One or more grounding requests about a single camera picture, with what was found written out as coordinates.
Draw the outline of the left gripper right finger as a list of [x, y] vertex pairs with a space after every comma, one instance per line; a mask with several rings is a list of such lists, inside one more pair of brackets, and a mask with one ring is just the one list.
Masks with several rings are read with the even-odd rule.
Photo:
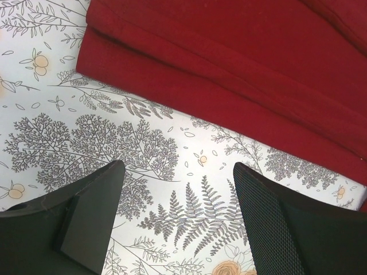
[[366, 213], [312, 199], [240, 162], [233, 177], [258, 274], [366, 274]]

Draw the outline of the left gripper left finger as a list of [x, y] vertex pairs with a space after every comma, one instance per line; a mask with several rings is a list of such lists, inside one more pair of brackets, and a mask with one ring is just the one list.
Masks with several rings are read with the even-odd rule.
[[124, 163], [1, 212], [1, 274], [101, 274]]

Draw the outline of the red t-shirt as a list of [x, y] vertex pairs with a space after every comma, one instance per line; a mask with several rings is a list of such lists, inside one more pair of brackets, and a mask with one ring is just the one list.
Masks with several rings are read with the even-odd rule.
[[91, 1], [76, 70], [366, 184], [365, 1]]

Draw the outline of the floral table mat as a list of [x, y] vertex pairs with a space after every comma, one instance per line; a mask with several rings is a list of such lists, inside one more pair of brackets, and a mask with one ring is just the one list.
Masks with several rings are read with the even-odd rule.
[[88, 1], [1, 2], [1, 210], [126, 174], [104, 274], [255, 274], [233, 167], [357, 210], [366, 188], [76, 72]]

